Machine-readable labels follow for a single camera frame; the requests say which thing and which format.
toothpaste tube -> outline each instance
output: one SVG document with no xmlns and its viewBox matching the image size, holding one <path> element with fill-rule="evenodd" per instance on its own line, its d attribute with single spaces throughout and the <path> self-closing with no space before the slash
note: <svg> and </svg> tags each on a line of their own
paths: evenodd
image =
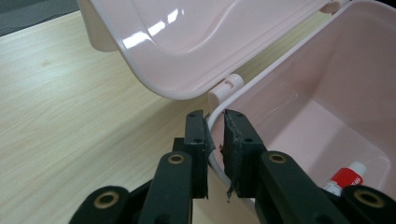
<svg viewBox="0 0 396 224">
<path fill-rule="evenodd" d="M 332 194 L 341 196 L 343 188 L 351 185 L 361 185 L 362 176 L 366 172 L 366 166 L 358 161 L 352 162 L 348 167 L 341 168 L 323 188 Z"/>
</svg>

light wood surface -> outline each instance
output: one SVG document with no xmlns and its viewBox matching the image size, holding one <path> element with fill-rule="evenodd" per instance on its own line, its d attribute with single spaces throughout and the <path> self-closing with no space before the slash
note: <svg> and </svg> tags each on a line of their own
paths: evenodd
<svg viewBox="0 0 396 224">
<path fill-rule="evenodd" d="M 328 17 L 315 15 L 238 69 L 251 79 Z M 133 190 L 154 175 L 185 115 L 206 96 L 148 91 L 118 52 L 94 50 L 79 12 L 0 37 L 0 223 L 67 223 L 103 186 Z M 256 223 L 209 174 L 193 223 Z"/>
</svg>

hinge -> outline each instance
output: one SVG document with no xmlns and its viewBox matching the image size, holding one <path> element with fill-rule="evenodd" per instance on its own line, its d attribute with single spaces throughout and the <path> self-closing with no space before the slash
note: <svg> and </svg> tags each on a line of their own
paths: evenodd
<svg viewBox="0 0 396 224">
<path fill-rule="evenodd" d="M 243 86 L 244 79 L 239 75 L 228 75 L 208 93 L 210 109 L 213 111 L 232 94 L 242 89 Z"/>
<path fill-rule="evenodd" d="M 323 13 L 336 13 L 338 10 L 341 9 L 344 5 L 346 5 L 350 0 L 332 0 L 330 3 L 328 3 L 326 6 L 321 8 L 319 11 Z"/>
</svg>

dark floor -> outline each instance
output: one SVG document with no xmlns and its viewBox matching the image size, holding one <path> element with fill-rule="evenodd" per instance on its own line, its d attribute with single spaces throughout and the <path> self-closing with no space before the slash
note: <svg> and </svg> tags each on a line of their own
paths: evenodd
<svg viewBox="0 0 396 224">
<path fill-rule="evenodd" d="M 77 10 L 77 0 L 0 0 L 0 36 Z"/>
</svg>

box lid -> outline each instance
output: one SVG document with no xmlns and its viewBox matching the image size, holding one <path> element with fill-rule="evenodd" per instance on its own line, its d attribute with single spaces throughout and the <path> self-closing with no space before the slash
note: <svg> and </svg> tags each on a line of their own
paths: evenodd
<svg viewBox="0 0 396 224">
<path fill-rule="evenodd" d="M 326 0 L 92 0 L 120 53 L 150 90 L 203 94 Z"/>
</svg>

